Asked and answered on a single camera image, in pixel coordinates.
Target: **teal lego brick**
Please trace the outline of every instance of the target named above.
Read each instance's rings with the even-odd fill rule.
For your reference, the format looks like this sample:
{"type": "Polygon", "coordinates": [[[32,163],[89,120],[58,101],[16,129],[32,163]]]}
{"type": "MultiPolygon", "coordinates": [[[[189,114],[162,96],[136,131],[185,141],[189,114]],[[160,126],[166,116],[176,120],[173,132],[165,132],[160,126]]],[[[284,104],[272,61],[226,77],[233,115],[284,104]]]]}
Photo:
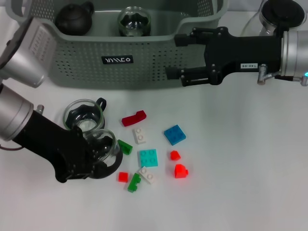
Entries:
{"type": "Polygon", "coordinates": [[[156,167],[158,166],[156,149],[140,151],[141,167],[156,167]]]}

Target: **cable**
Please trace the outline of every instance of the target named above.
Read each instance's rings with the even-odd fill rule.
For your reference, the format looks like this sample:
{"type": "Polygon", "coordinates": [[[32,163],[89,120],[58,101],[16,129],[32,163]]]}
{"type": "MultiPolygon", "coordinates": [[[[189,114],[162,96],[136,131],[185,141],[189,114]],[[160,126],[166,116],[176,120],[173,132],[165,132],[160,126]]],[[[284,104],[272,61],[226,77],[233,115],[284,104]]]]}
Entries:
{"type": "Polygon", "coordinates": [[[2,150],[6,150],[6,151],[18,151],[18,150],[22,150],[24,147],[19,147],[19,148],[5,148],[5,147],[2,147],[1,144],[0,144],[0,149],[2,150]]]}

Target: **red lego brick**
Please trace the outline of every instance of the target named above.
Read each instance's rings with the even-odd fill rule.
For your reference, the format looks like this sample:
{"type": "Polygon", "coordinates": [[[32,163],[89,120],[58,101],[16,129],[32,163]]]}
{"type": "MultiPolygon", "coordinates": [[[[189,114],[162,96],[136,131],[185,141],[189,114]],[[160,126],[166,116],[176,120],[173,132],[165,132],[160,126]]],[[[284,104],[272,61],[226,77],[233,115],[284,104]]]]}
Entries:
{"type": "Polygon", "coordinates": [[[175,178],[185,178],[188,176],[188,170],[184,165],[175,165],[174,175],[175,178]]]}
{"type": "Polygon", "coordinates": [[[119,173],[119,182],[128,182],[128,173],[127,172],[120,172],[119,173]]]}
{"type": "Polygon", "coordinates": [[[126,118],[123,118],[122,119],[122,124],[127,127],[129,125],[133,125],[133,124],[136,124],[142,120],[144,120],[146,118],[146,114],[145,112],[142,110],[142,111],[138,111],[136,112],[135,115],[132,115],[132,116],[129,116],[129,117],[126,117],[126,118]]]}
{"type": "Polygon", "coordinates": [[[170,152],[170,159],[171,160],[180,160],[181,156],[178,153],[178,151],[172,151],[172,152],[170,152]]]}

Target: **white lego brick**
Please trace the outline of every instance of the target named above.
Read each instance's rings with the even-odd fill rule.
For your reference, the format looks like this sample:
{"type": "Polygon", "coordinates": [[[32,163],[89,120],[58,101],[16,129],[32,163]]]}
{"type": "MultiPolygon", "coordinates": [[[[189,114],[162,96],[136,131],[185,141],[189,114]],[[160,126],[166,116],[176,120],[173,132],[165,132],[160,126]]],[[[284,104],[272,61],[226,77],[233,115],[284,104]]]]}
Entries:
{"type": "Polygon", "coordinates": [[[146,143],[146,137],[142,128],[135,128],[133,132],[137,144],[146,143]]]}
{"type": "Polygon", "coordinates": [[[139,171],[140,175],[142,175],[147,182],[149,182],[150,184],[153,184],[155,182],[155,176],[149,172],[149,170],[146,167],[143,167],[142,169],[140,169],[139,171]]]}

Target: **green lego brick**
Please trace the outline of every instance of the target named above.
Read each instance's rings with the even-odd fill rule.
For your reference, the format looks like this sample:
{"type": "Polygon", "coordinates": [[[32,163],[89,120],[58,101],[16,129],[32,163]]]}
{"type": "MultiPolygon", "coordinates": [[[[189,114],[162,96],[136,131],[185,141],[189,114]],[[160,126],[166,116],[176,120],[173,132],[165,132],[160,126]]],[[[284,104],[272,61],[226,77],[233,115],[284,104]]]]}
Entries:
{"type": "Polygon", "coordinates": [[[141,177],[138,173],[135,173],[133,176],[133,179],[131,179],[131,182],[129,183],[129,186],[127,188],[127,190],[129,192],[134,192],[137,190],[137,184],[140,183],[141,181],[141,177]]]}
{"type": "Polygon", "coordinates": [[[128,143],[125,143],[124,141],[118,140],[117,141],[125,155],[129,155],[131,153],[131,150],[133,150],[133,146],[130,146],[128,143]]]}

